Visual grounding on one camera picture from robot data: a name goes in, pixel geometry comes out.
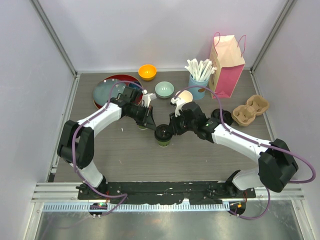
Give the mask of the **green paper cup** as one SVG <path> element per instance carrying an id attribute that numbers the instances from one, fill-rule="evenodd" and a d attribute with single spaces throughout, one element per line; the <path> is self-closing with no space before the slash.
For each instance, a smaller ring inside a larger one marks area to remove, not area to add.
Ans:
<path id="1" fill-rule="evenodd" d="M 171 139 L 157 139 L 156 141 L 160 147 L 165 148 L 170 145 Z"/>
<path id="2" fill-rule="evenodd" d="M 141 126 L 141 125 L 139 125 L 138 128 L 139 128 L 140 130 L 146 130 L 146 129 L 147 129 L 146 127 Z"/>

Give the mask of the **stack of black lids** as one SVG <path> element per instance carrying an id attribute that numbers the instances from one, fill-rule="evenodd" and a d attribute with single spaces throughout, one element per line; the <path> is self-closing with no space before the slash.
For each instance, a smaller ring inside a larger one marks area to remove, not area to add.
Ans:
<path id="1" fill-rule="evenodd" d="M 227 110 L 221 110 L 222 111 L 222 120 L 225 124 L 227 124 L 228 126 L 231 126 L 232 123 L 234 122 L 233 118 L 232 118 L 232 114 L 227 111 Z M 217 108 L 215 110 L 212 111 L 211 113 L 211 117 L 215 118 L 219 123 L 221 123 L 221 113 L 220 113 L 220 109 Z"/>

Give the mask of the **brown cardboard cup carrier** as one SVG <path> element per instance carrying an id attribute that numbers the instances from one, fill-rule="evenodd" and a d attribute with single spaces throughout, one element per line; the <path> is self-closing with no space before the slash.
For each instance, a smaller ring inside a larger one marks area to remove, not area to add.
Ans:
<path id="1" fill-rule="evenodd" d="M 232 119 L 242 127 L 249 126 L 257 116 L 265 113 L 270 103 L 261 95 L 252 95 L 244 105 L 239 105 L 232 111 Z"/>

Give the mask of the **pink paper bag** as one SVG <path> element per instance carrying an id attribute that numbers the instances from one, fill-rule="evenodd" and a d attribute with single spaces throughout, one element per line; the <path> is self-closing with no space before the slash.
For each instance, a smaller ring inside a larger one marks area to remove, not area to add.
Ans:
<path id="1" fill-rule="evenodd" d="M 239 40 L 234 35 L 221 35 L 215 32 L 209 59 L 216 68 L 210 76 L 208 85 L 220 98 L 230 98 L 245 67 L 243 57 L 246 49 L 247 36 Z"/>

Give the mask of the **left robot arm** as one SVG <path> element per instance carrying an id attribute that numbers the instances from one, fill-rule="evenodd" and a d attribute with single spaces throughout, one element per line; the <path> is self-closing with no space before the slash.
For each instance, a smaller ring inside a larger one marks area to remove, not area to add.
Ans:
<path id="1" fill-rule="evenodd" d="M 89 194 L 100 200 L 107 192 L 107 180 L 94 164 L 95 137 L 123 117 L 133 119 L 140 127 L 157 128 L 151 101 L 154 93 L 126 86 L 99 110 L 79 121 L 68 120 L 62 129 L 57 155 L 71 165 L 89 187 Z"/>

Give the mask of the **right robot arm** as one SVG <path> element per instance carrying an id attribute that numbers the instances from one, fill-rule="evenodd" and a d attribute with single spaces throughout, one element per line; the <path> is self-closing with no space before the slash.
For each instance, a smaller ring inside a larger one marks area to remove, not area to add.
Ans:
<path id="1" fill-rule="evenodd" d="M 175 110 L 169 115 L 169 133 L 180 136 L 194 132 L 202 140 L 228 147 L 257 163 L 256 168 L 237 170 L 228 178 L 225 190 L 230 197 L 236 198 L 244 190 L 255 187 L 280 193 L 298 171 L 283 140 L 263 140 L 225 126 L 214 117 L 206 117 L 193 101 L 185 102 L 178 97 L 170 104 Z"/>

